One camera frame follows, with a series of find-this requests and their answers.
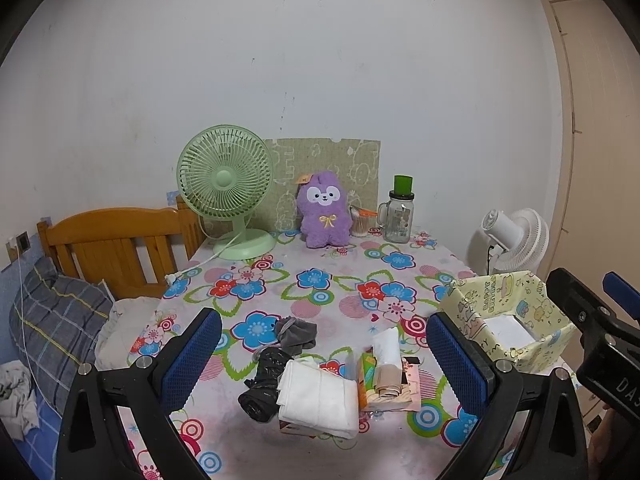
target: white cushion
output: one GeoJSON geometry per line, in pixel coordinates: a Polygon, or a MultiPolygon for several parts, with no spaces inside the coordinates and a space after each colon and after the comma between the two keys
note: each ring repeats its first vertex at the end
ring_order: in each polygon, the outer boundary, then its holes
{"type": "Polygon", "coordinates": [[[116,301],[95,345],[95,367],[98,370],[129,367],[129,350],[159,303],[158,298],[145,297],[116,301]]]}

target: green fan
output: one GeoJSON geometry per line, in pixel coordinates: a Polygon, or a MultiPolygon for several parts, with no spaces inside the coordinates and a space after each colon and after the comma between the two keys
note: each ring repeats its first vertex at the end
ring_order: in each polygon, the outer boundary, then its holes
{"type": "Polygon", "coordinates": [[[233,222],[233,231],[215,243],[214,254],[225,260],[247,260],[273,249],[275,239],[268,232],[246,228],[272,176],[269,149],[260,137],[239,126],[208,128],[182,150],[177,177],[184,201],[204,218],[233,222]]]}

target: beige door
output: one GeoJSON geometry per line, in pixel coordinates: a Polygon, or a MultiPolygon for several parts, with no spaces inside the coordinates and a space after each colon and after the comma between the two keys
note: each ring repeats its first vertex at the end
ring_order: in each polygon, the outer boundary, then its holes
{"type": "MultiPolygon", "coordinates": [[[[640,290],[640,55],[602,0],[547,3],[568,131],[542,275],[565,267],[635,324],[602,279],[613,270],[640,290]]],[[[576,335],[563,357],[576,369],[582,356],[576,335]]],[[[579,397],[583,414],[598,400],[579,397]]]]}

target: glass jar handle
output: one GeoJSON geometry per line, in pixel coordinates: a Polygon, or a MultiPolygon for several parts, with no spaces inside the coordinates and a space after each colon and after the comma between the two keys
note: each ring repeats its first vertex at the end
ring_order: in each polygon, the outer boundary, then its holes
{"type": "Polygon", "coordinates": [[[383,202],[378,206],[378,218],[376,220],[378,221],[378,225],[380,227],[385,226],[386,214],[388,213],[389,202],[383,202]]]}

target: plush toy foot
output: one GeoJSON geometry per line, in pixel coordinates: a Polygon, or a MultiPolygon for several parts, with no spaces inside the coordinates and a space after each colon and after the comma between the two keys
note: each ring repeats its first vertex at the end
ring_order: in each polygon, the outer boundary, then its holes
{"type": "Polygon", "coordinates": [[[329,243],[335,247],[344,247],[349,245],[350,236],[348,231],[334,233],[329,236],[329,243]]]}
{"type": "Polygon", "coordinates": [[[306,236],[306,246],[309,249],[321,249],[327,246],[328,238],[328,235],[325,235],[324,233],[309,233],[306,236]]]}

